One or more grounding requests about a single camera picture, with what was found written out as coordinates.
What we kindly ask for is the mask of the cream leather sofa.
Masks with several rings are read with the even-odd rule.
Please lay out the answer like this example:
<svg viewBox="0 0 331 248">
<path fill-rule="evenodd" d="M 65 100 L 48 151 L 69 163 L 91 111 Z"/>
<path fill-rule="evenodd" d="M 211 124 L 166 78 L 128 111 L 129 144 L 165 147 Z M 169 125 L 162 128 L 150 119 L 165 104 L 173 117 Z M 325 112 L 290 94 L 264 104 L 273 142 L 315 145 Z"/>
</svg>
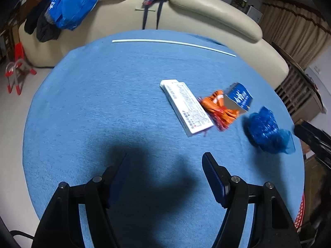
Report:
<svg viewBox="0 0 331 248">
<path fill-rule="evenodd" d="M 263 39 L 260 26 L 221 0 L 166 0 L 147 10 L 144 0 L 99 0 L 73 31 L 63 30 L 57 40 L 38 41 L 20 26 L 18 34 L 28 60 L 35 66 L 53 67 L 69 51 L 119 32 L 172 30 L 214 39 L 235 51 L 273 88 L 289 73 L 281 55 Z"/>
</svg>

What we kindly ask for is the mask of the dark clothes on sofa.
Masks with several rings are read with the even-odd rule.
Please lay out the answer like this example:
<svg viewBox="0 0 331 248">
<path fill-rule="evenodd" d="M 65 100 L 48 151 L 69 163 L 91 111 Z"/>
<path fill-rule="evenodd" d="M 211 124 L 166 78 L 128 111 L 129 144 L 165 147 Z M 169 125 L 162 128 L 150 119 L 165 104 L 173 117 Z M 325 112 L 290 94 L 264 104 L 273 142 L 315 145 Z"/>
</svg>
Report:
<svg viewBox="0 0 331 248">
<path fill-rule="evenodd" d="M 50 5 L 50 0 L 41 0 L 26 16 L 24 31 L 29 35 L 36 32 L 36 38 L 39 42 L 45 43 L 50 40 L 57 40 L 60 36 L 61 29 L 55 24 L 47 21 L 44 14 Z"/>
</svg>

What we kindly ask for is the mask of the white air conditioner unit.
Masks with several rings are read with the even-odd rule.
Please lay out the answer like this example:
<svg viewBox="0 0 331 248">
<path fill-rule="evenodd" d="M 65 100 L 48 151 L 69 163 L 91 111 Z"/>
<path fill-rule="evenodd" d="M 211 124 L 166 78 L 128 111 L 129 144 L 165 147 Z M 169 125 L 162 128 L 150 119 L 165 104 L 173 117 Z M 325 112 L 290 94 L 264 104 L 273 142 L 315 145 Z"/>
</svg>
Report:
<svg viewBox="0 0 331 248">
<path fill-rule="evenodd" d="M 253 5 L 250 5 L 248 7 L 247 16 L 253 19 L 257 24 L 259 24 L 263 13 L 256 9 Z"/>
</svg>

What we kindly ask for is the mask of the blue plastic bag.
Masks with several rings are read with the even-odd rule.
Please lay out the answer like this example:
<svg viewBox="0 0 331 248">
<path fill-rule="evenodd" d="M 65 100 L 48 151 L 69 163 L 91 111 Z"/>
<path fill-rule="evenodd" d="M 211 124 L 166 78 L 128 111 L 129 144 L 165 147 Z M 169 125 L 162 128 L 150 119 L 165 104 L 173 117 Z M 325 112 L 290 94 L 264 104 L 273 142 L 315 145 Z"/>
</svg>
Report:
<svg viewBox="0 0 331 248">
<path fill-rule="evenodd" d="M 264 106 L 244 120 L 244 129 L 250 142 L 264 152 L 290 155 L 296 151 L 292 133 L 279 128 L 273 112 Z"/>
</svg>

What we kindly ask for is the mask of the blue fuzzy table cloth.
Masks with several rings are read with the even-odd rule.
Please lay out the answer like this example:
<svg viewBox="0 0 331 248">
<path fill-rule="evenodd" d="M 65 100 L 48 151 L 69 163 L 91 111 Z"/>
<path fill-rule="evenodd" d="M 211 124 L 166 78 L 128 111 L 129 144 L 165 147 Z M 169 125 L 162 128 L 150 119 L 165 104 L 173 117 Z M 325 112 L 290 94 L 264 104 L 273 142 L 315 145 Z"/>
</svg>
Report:
<svg viewBox="0 0 331 248">
<path fill-rule="evenodd" d="M 192 43 L 237 57 L 181 45 L 112 43 L 115 39 Z M 203 173 L 206 152 L 250 184 L 272 182 L 296 217 L 305 180 L 299 139 L 295 153 L 266 153 L 246 136 L 246 115 L 223 132 L 212 127 L 188 137 L 162 80 L 184 82 L 196 97 L 241 83 L 253 97 L 251 113 L 267 107 L 280 128 L 293 128 L 274 89 L 224 44 L 166 30 L 107 36 L 70 51 L 33 97 L 22 162 L 38 217 L 60 182 L 84 184 L 127 153 L 124 186 L 109 211 L 120 245 L 211 247 L 225 210 Z"/>
</svg>

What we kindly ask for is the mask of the red mesh trash basket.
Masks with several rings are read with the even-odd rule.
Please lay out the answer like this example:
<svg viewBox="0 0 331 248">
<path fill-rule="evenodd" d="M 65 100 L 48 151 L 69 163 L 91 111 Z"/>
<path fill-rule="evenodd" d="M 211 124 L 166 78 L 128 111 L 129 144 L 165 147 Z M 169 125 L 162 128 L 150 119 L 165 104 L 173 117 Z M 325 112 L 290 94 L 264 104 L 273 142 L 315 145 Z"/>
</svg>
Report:
<svg viewBox="0 0 331 248">
<path fill-rule="evenodd" d="M 300 228 L 303 225 L 304 213 L 305 213 L 305 194 L 302 195 L 299 212 L 298 212 L 297 217 L 294 222 L 295 229 L 297 230 L 297 232 L 300 230 Z"/>
</svg>

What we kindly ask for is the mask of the wooden baby crib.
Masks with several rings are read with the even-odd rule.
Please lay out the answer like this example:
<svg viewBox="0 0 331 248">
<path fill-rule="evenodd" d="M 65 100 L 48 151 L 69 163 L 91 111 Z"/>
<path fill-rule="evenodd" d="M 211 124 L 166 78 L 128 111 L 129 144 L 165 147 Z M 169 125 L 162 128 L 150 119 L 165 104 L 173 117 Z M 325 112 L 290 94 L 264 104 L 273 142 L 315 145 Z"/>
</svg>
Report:
<svg viewBox="0 0 331 248">
<path fill-rule="evenodd" d="M 272 42 L 274 49 L 281 55 L 289 67 L 288 76 L 275 89 L 281 98 L 293 122 L 310 122 L 318 114 L 326 114 L 321 94 L 315 82 L 284 49 Z"/>
</svg>

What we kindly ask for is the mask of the white thin rod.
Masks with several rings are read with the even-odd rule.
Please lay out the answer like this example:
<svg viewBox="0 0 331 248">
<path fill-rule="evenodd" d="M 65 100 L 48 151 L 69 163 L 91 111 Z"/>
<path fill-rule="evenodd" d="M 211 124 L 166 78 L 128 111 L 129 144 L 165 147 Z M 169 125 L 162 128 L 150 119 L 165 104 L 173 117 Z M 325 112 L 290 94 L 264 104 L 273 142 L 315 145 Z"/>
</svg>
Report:
<svg viewBox="0 0 331 248">
<path fill-rule="evenodd" d="M 228 55 L 230 57 L 237 57 L 235 54 L 222 51 L 215 48 L 205 47 L 198 44 L 192 44 L 192 43 L 184 43 L 184 42 L 177 42 L 177 41 L 171 41 L 171 40 L 160 40 L 160 39 L 115 39 L 112 40 L 112 43 L 160 43 L 160 44 L 172 44 L 172 45 L 181 45 L 186 47 L 193 47 L 193 48 L 199 48 L 204 50 L 209 50 L 217 53 L 221 53 L 224 55 Z"/>
</svg>

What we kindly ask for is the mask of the blue silver carton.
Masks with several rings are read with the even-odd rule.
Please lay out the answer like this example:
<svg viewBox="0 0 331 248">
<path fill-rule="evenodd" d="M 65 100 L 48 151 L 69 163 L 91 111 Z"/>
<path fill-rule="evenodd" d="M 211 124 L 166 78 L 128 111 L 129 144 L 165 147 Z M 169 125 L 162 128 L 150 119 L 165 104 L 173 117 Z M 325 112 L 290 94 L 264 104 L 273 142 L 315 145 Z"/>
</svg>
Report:
<svg viewBox="0 0 331 248">
<path fill-rule="evenodd" d="M 240 114 L 250 110 L 253 101 L 252 95 L 241 83 L 233 83 L 224 92 L 224 105 L 231 110 L 238 110 Z"/>
</svg>

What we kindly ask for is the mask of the orange wrapper bundle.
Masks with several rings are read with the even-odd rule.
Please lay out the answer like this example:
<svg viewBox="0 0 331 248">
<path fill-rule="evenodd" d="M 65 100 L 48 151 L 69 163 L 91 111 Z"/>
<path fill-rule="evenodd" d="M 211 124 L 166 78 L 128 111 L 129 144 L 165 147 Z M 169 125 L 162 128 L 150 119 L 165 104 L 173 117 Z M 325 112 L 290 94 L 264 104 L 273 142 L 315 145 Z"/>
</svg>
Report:
<svg viewBox="0 0 331 248">
<path fill-rule="evenodd" d="M 217 90 L 208 97 L 198 98 L 198 102 L 220 131 L 228 129 L 240 114 L 239 110 L 229 109 L 225 106 L 222 90 Z"/>
</svg>

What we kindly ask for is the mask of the white medicine box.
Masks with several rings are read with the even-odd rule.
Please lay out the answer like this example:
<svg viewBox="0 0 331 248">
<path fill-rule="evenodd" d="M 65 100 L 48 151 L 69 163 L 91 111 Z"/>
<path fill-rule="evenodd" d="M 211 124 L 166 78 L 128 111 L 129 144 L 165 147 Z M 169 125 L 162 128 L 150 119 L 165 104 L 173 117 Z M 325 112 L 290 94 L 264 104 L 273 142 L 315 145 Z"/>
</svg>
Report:
<svg viewBox="0 0 331 248">
<path fill-rule="evenodd" d="M 160 87 L 188 137 L 214 126 L 209 115 L 184 82 L 162 80 Z"/>
</svg>

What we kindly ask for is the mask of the beige curtain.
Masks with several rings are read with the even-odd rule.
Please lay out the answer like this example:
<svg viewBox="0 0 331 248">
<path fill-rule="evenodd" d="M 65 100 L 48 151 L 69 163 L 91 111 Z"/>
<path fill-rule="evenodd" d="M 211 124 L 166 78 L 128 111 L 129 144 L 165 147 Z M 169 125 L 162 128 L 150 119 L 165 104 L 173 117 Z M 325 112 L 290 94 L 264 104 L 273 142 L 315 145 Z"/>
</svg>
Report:
<svg viewBox="0 0 331 248">
<path fill-rule="evenodd" d="M 322 14 L 294 0 L 264 0 L 263 38 L 285 50 L 302 68 L 330 46 L 330 27 Z"/>
</svg>

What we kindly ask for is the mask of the blue jacket on sofa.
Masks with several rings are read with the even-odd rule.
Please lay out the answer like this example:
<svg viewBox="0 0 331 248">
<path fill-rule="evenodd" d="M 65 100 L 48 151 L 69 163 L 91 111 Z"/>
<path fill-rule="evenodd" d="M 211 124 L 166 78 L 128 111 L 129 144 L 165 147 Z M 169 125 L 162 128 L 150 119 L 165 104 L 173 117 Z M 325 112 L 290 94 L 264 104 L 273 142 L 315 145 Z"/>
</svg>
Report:
<svg viewBox="0 0 331 248">
<path fill-rule="evenodd" d="M 50 0 L 44 17 L 57 28 L 75 30 L 99 0 Z"/>
</svg>

